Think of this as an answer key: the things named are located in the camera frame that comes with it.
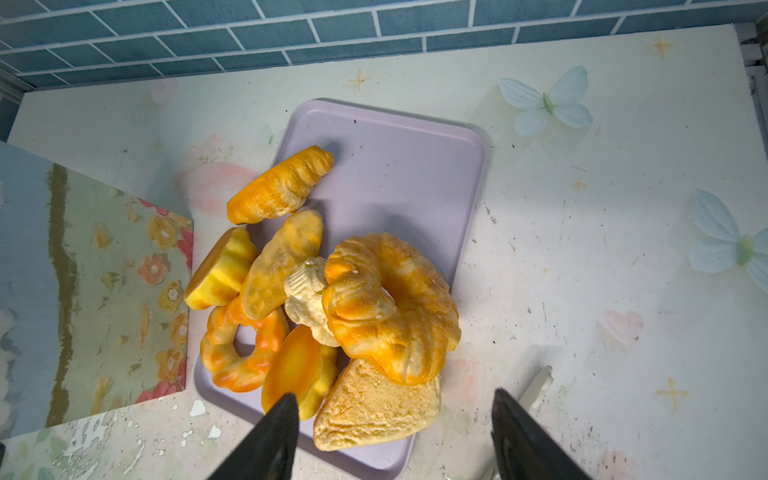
red flower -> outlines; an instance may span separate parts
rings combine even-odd
[[[136,403],[142,403],[146,402],[147,400],[154,400],[159,399],[161,396],[170,395],[171,393],[176,393],[179,391],[179,387],[175,385],[171,385],[167,380],[162,380],[160,383],[157,384],[156,387],[154,387],[154,390],[146,392],[142,392],[141,395],[139,395],[139,398],[136,399]]]
[[[168,210],[165,210],[163,207],[158,207],[157,205],[155,205],[155,204],[151,204],[151,203],[147,202],[146,200],[142,200],[141,198],[139,199],[139,201],[140,201],[140,202],[141,202],[141,204],[142,204],[142,205],[144,205],[146,208],[152,208],[152,207],[154,207],[154,209],[155,209],[155,210],[157,210],[157,212],[158,212],[160,215],[162,215],[163,217],[165,217],[166,215],[168,215]]]
[[[179,386],[182,389],[187,388],[187,359],[181,360],[179,365]]]
[[[181,240],[176,243],[181,253],[187,258],[187,268],[192,270],[192,244],[194,243],[194,235],[192,229],[185,227],[181,229]]]

blue butterfly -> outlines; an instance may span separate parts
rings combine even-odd
[[[709,192],[696,190],[694,223],[710,236],[688,252],[694,270],[724,272],[732,266],[746,271],[768,293],[768,228],[755,236],[742,235],[725,204]]]
[[[574,128],[592,125],[592,115],[580,104],[587,91],[587,69],[582,65],[566,71],[549,93],[540,94],[521,81],[503,78],[498,81],[507,103],[523,110],[515,118],[515,130],[529,137],[536,135],[554,115]]]

blue brick tile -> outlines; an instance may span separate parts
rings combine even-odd
[[[123,67],[94,68],[93,70],[63,71],[57,73],[70,84],[93,83],[96,81],[121,81],[136,78],[159,77],[149,65],[126,65]]]
[[[216,62],[210,58],[198,58],[197,60],[159,61],[153,64],[163,75],[184,75],[193,73],[207,73],[221,71]]]
[[[576,15],[666,7],[668,5],[682,5],[683,3],[685,0],[621,0],[620,2],[617,0],[584,0],[579,5]]]
[[[89,65],[109,63],[109,60],[107,60],[105,56],[90,45],[52,48],[51,51],[75,67],[87,67]]]
[[[477,0],[474,25],[567,17],[576,0]]]
[[[173,0],[168,5],[190,27],[260,18],[251,0]]]
[[[730,7],[698,8],[678,12],[632,15],[624,20],[618,33],[669,30],[672,28],[703,27],[723,23],[754,22],[768,12],[768,3],[732,5]]]
[[[313,63],[316,61],[346,60],[347,58],[400,55],[405,53],[415,53],[421,50],[421,38],[406,38],[403,40],[374,41],[357,45],[304,48],[288,51],[288,56],[294,64],[300,64]]]
[[[7,98],[0,98],[0,141],[8,141],[13,121],[18,113],[18,104]]]
[[[152,58],[173,56],[159,41],[152,37],[105,41],[95,45],[99,50],[109,55],[109,58],[118,63],[121,61],[150,60]]]
[[[518,43],[532,41],[565,40],[566,38],[599,37],[608,35],[613,30],[618,17],[582,22],[551,23],[520,27]]]
[[[51,74],[36,74],[36,75],[19,75],[23,81],[32,85],[33,87],[57,87],[59,85],[66,85],[63,81],[54,77]]]
[[[368,12],[313,18],[320,41],[352,40],[376,36],[373,15]]]
[[[472,31],[469,33],[457,33],[453,35],[437,35],[435,37],[427,37],[427,50],[455,50],[458,48],[509,45],[512,43],[512,36],[514,35],[514,28]]]
[[[65,8],[87,7],[100,3],[112,3],[115,0],[41,0],[40,3],[51,10],[64,10]]]
[[[52,70],[69,66],[45,50],[7,53],[0,55],[0,60],[19,71]]]
[[[379,12],[382,35],[402,35],[418,31],[466,27],[469,1],[397,8]]]
[[[236,27],[232,31],[249,50],[315,43],[315,36],[306,20]]]
[[[402,0],[259,0],[261,11],[267,17],[281,17],[310,12],[343,10],[344,8],[373,7]]]
[[[179,56],[240,50],[232,35],[223,29],[163,35],[161,40]]]
[[[230,55],[218,57],[217,60],[225,70],[240,70],[243,68],[265,68],[288,65],[283,54],[278,51],[267,53],[252,53],[248,55]]]
[[[0,17],[3,18],[21,17],[22,15],[42,12],[45,12],[45,9],[32,0],[2,0],[0,2]]]
[[[182,28],[174,14],[170,13],[162,3],[112,8],[100,10],[95,14],[119,35]]]
[[[14,48],[104,37],[114,35],[89,13],[0,25],[0,40]]]

yellow pastry with orange top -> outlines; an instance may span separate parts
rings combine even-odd
[[[264,413],[275,406],[286,393],[296,396],[299,420],[311,419],[339,375],[336,368],[338,350],[320,345],[306,325],[292,331],[277,354],[261,389]]]
[[[250,321],[241,309],[233,308],[239,297],[227,306],[219,306],[208,317],[208,331],[200,342],[200,358],[216,386],[233,392],[250,392],[263,385],[280,347],[288,335],[288,322],[281,308],[251,323],[256,331],[256,346],[249,356],[235,350],[237,327]]]
[[[333,154],[314,145],[287,158],[246,185],[227,202],[232,223],[259,223],[300,209],[323,175],[333,168]]]
[[[462,331],[448,284],[418,250],[389,233],[352,237],[326,263],[323,309],[350,358],[390,382],[434,379]]]
[[[288,217],[250,266],[240,290],[243,311],[264,318],[286,302],[283,282],[304,260],[317,257],[323,239],[323,218],[314,210]]]
[[[190,279],[184,292],[187,305],[194,310],[227,305],[240,292],[258,254],[244,228],[224,232]]]

white grout line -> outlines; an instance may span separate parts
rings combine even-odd
[[[103,56],[105,56],[105,57],[107,58],[107,60],[111,61],[112,63],[117,63],[116,61],[112,60],[112,57],[110,57],[109,55],[105,54],[105,53],[104,53],[104,51],[102,51],[102,50],[101,50],[99,47],[97,47],[97,46],[96,46],[96,44],[94,44],[94,43],[89,43],[89,45],[90,45],[91,47],[95,48],[95,49],[96,49],[96,51],[98,51],[100,54],[102,54]]]
[[[626,17],[626,15],[619,17],[619,19],[616,21],[616,25],[614,25],[614,27],[611,29],[611,33],[609,35],[616,35],[616,32],[619,31],[619,28],[621,28],[621,24],[624,23]]]
[[[16,73],[21,73],[22,72],[21,70],[19,70],[18,68],[14,67],[13,65],[9,65],[9,64],[5,63],[3,60],[0,60],[0,63],[5,65],[6,67],[10,68],[11,70],[15,71]]]
[[[574,3],[574,7],[571,10],[571,17],[576,16],[576,12],[578,12],[578,8],[581,6],[581,0],[576,0],[576,3]]]
[[[371,12],[371,15],[373,15],[373,27],[376,30],[376,36],[381,38],[382,36],[382,27],[379,25],[379,13],[374,10]]]
[[[120,4],[117,4],[115,2],[100,3],[96,5],[87,5],[85,7],[75,7],[75,8],[67,8],[65,10],[56,10],[54,12],[35,13],[33,15],[26,15],[24,17],[6,18],[4,20],[0,20],[0,25],[6,25],[9,23],[26,22],[27,20],[37,20],[39,18],[59,17],[62,15],[70,15],[74,13],[98,12],[100,10],[109,10],[112,8],[124,7],[124,6],[160,3],[162,1],[163,0],[123,0],[123,2],[121,2]],[[454,2],[463,2],[463,1],[464,0],[402,0],[400,2],[389,3],[387,5],[377,5],[376,7],[344,8],[340,10],[335,10],[333,11],[333,13],[335,15],[363,13],[363,12],[370,12],[373,9],[394,10],[397,8],[411,8],[411,7],[419,7],[422,5],[434,5],[434,4],[454,3]],[[306,18],[327,17],[328,14],[329,14],[329,11],[323,11],[323,12],[302,13],[302,14],[296,14],[296,15],[286,15],[284,17],[272,17],[272,18],[265,17],[259,20],[246,20],[244,22],[232,22],[230,25],[234,25],[237,23],[238,24],[237,26],[241,26],[240,24],[242,24],[242,26],[245,26],[245,25],[257,25],[259,23],[290,22],[293,20],[304,20]]]
[[[164,76],[165,76],[165,75],[163,74],[163,72],[162,72],[162,71],[159,71],[159,70],[157,69],[157,67],[155,67],[154,65],[152,65],[152,64],[149,64],[149,66],[150,66],[150,67],[152,67],[152,70],[155,70],[157,73],[159,73],[161,77],[164,77]]]
[[[315,24],[312,23],[312,19],[308,18],[306,22],[310,24],[310,30],[312,30],[312,35],[315,37],[315,42],[320,43],[320,36],[317,34],[317,30],[315,29]]]
[[[63,81],[65,85],[69,85],[69,82],[68,82],[68,81],[66,81],[65,79],[63,79],[63,78],[59,77],[59,76],[58,76],[58,75],[56,75],[55,73],[52,73],[51,75],[53,75],[54,77],[56,77],[56,78],[58,78],[59,80]]]
[[[64,60],[62,57],[58,56],[54,51],[52,51],[50,48],[45,50],[49,54],[53,55],[54,57],[58,58],[59,60],[63,61],[65,64],[69,65],[70,67],[74,68],[74,65],[69,63],[68,61]]]
[[[129,2],[144,2],[147,3],[147,0],[124,0],[122,3],[126,4]],[[416,5],[424,5],[427,3],[437,3],[437,2],[454,2],[457,0],[419,0],[416,2]],[[472,28],[469,27],[463,27],[463,28],[453,28],[449,30],[439,31],[440,33],[465,33],[467,31],[485,31],[485,30],[495,30],[497,28],[510,28],[510,27],[526,27],[530,25],[552,25],[557,23],[568,23],[568,22],[582,22],[585,20],[599,20],[604,18],[617,18],[621,17],[622,15],[631,16],[631,15],[647,15],[651,13],[664,13],[664,12],[680,12],[680,11],[688,11],[688,10],[697,10],[700,8],[714,8],[714,7],[722,7],[722,6],[730,6],[730,5],[744,5],[744,4],[752,4],[752,3],[763,3],[765,0],[716,0],[713,2],[698,2],[698,3],[691,3],[689,5],[673,5],[673,6],[666,6],[666,7],[656,7],[656,8],[646,8],[644,10],[634,10],[634,11],[625,11],[625,12],[606,12],[606,13],[596,13],[596,14],[589,14],[589,15],[579,15],[578,17],[558,17],[558,18],[540,18],[537,20],[524,20],[519,22],[509,22],[509,23],[500,23],[496,25],[482,25],[482,26],[473,26]],[[397,6],[402,4],[388,4],[388,5],[380,5],[376,7],[378,10],[386,10],[392,7],[393,5]],[[357,12],[371,12],[371,8],[351,8],[349,10],[343,11],[343,13],[357,13]],[[241,27],[241,26],[251,26],[251,25],[262,25],[266,23],[281,23],[281,22],[288,22],[288,21],[294,21],[294,20],[302,20],[307,18],[318,18],[320,16],[327,16],[328,12],[315,12],[312,14],[304,14],[304,15],[290,15],[286,17],[280,17],[280,18],[265,18],[260,20],[248,20],[244,22],[231,22],[228,25],[227,28],[232,27]],[[164,31],[156,31],[152,34],[148,35],[147,33],[137,33],[137,34],[130,34],[130,35],[120,35],[121,39],[132,39],[132,38],[143,38],[151,35],[172,35],[175,33],[183,33],[188,31],[210,31],[210,30],[220,30],[224,28],[223,25],[205,25],[200,27],[189,27],[187,29],[184,28],[176,28],[172,30],[164,30]],[[430,32],[430,35],[436,35],[436,32]],[[414,34],[408,34],[408,35],[389,35],[385,36],[385,38],[418,38],[421,35],[414,35]],[[13,52],[20,52],[20,51],[34,51],[34,50],[41,50],[43,48],[58,48],[58,47],[68,47],[71,45],[83,45],[87,44],[89,42],[92,42],[93,39],[88,41],[63,41],[59,43],[52,43],[52,44],[45,44],[45,45],[35,45],[31,47],[21,47],[21,48],[15,48],[13,49]],[[351,43],[362,43],[362,41],[351,41],[348,44]],[[279,51],[279,48],[272,48],[270,51]]]
[[[179,14],[177,14],[177,13],[176,13],[176,11],[175,11],[175,10],[173,10],[173,9],[170,7],[170,5],[168,5],[168,2],[166,2],[165,0],[163,0],[163,5],[165,5],[165,8],[167,8],[167,9],[168,9],[168,11],[170,12],[170,14],[171,14],[171,15],[173,15],[173,16],[174,16],[174,17],[175,17],[175,18],[178,20],[178,22],[179,22],[179,23],[181,23],[181,26],[183,26],[184,28],[187,28],[187,23],[186,23],[184,20],[182,20],[182,19],[181,19],[181,17],[179,16]]]
[[[477,3],[477,0],[469,0],[469,20],[467,21],[467,26],[472,27],[472,25],[475,23],[475,4]]]
[[[164,41],[160,40],[160,37],[158,37],[157,35],[155,35],[155,36],[154,36],[154,39],[155,39],[155,40],[157,40],[157,41],[160,43],[160,45],[163,45],[163,47],[164,47],[166,50],[168,50],[168,53],[170,53],[170,54],[171,54],[171,56],[174,56],[174,57],[178,57],[178,55],[176,55],[176,52],[175,52],[175,51],[171,50],[171,49],[170,49],[170,47],[169,47],[168,45],[166,45]]]
[[[266,18],[266,16],[264,15],[264,12],[262,12],[261,7],[259,6],[259,2],[257,2],[256,0],[251,0],[251,1],[253,2],[253,6],[256,7],[256,11],[259,12],[259,16],[261,18]]]
[[[702,2],[702,3],[694,3],[691,4],[692,8],[678,8],[679,10],[691,10],[691,9],[698,9],[702,8],[700,5],[705,5],[707,7],[709,6],[722,6],[722,4],[732,5],[733,0],[726,0],[726,1],[720,1],[720,2]],[[661,8],[652,8],[649,9],[649,11],[644,11],[645,13],[655,13],[657,10],[661,10]],[[668,8],[664,8],[664,12],[670,11]],[[472,31],[488,31],[488,30],[497,30],[500,28],[520,28],[520,27],[527,27],[531,25],[556,25],[560,23],[570,23],[570,22],[582,22],[584,20],[593,20],[593,19],[599,19],[599,18],[616,18],[621,16],[627,16],[626,13],[622,12],[612,12],[610,14],[595,14],[595,15],[579,15],[577,18],[571,18],[571,17],[560,17],[560,18],[546,18],[546,19],[540,19],[540,20],[527,20],[527,21],[521,21],[521,22],[509,22],[509,23],[501,23],[497,25],[483,25],[479,27],[461,27],[461,28],[449,28],[446,30],[438,30],[438,31],[431,31],[429,32],[429,36],[433,35],[451,35],[451,34],[458,34],[458,33],[468,33]],[[162,32],[156,32],[156,35],[162,35]],[[120,37],[120,39],[129,39],[129,38],[146,38],[151,35],[142,34],[142,35],[123,35]],[[340,45],[364,45],[367,43],[374,43],[381,40],[405,40],[405,39],[412,39],[412,38],[422,38],[422,43],[424,42],[423,39],[426,38],[427,35],[424,35],[423,33],[418,34],[404,34],[404,35],[387,35],[383,38],[377,38],[377,37],[370,37],[370,38],[358,38],[354,40],[340,40],[340,41],[325,41],[323,43],[311,43],[311,44],[304,44],[304,45],[289,45],[285,47],[279,47],[279,48],[255,48],[253,50],[245,50],[247,53],[267,53],[267,52],[274,52],[274,51],[292,51],[292,50],[300,50],[305,48],[319,48],[319,47],[333,47],[333,46],[340,46]],[[82,42],[82,41],[70,41],[70,42],[62,42],[59,44],[50,44],[50,45],[39,45],[31,48],[17,48],[12,50],[13,52],[17,51],[31,51],[31,50],[41,50],[43,48],[58,48],[58,47],[66,47],[70,45],[92,45],[96,48],[96,45],[90,42]],[[225,51],[221,53],[216,53],[215,55],[217,57],[227,57],[231,55],[241,55],[243,51],[236,50],[236,51]],[[197,58],[209,58],[211,56],[211,53],[207,54],[200,54],[200,55],[185,55],[183,57],[180,57],[180,59],[184,60],[193,60]],[[144,61],[127,61],[127,62],[121,62],[120,65],[139,65],[147,63],[146,60]],[[87,70],[92,69],[93,67],[86,67],[86,68],[76,68],[75,70]],[[42,74],[42,73],[51,73],[51,72],[58,72],[58,71],[69,71],[68,68],[56,68],[51,70],[40,70],[40,71],[34,71],[34,72],[25,72],[25,74]]]
[[[45,5],[43,5],[43,4],[40,2],[40,0],[33,0],[33,1],[34,1],[36,4],[40,5],[40,6],[43,8],[43,10],[45,10],[46,12],[50,12],[50,11],[51,11],[51,9],[50,9],[50,8],[48,8],[48,7],[46,7]]]
[[[96,19],[98,20],[98,22],[99,22],[99,23],[101,23],[101,24],[102,24],[104,27],[106,27],[106,28],[107,28],[107,30],[109,30],[109,31],[111,32],[111,34],[112,34],[112,35],[114,35],[115,37],[119,37],[119,36],[120,36],[120,35],[118,35],[118,33],[117,33],[115,30],[112,30],[112,27],[110,27],[109,25],[107,25],[107,22],[105,22],[104,20],[102,20],[101,18],[99,18],[99,16],[98,16],[98,15],[96,15],[96,14],[95,14],[95,13],[93,13],[93,12],[89,12],[89,13],[91,14],[91,16],[93,16],[93,18],[96,18]]]
[[[232,35],[232,39],[237,43],[237,46],[240,47],[240,50],[245,50],[245,47],[240,43],[240,39],[235,35],[235,32],[232,31],[232,28],[227,27],[227,31]]]

